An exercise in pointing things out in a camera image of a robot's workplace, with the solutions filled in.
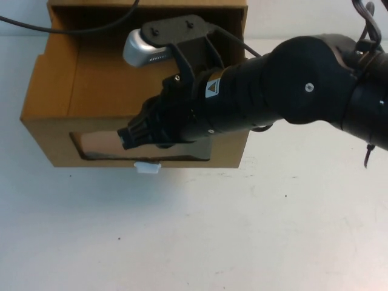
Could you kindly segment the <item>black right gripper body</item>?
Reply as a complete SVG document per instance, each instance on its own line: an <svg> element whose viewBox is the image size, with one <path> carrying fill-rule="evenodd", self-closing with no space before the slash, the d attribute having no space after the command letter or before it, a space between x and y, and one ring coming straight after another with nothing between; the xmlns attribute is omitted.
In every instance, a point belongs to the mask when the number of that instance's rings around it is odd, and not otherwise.
<svg viewBox="0 0 388 291"><path fill-rule="evenodd" d="M184 132L194 120L197 85L196 78L185 82L171 76L162 81L161 93L146 101L146 109L141 110L140 145L191 144L197 140Z"/></svg>

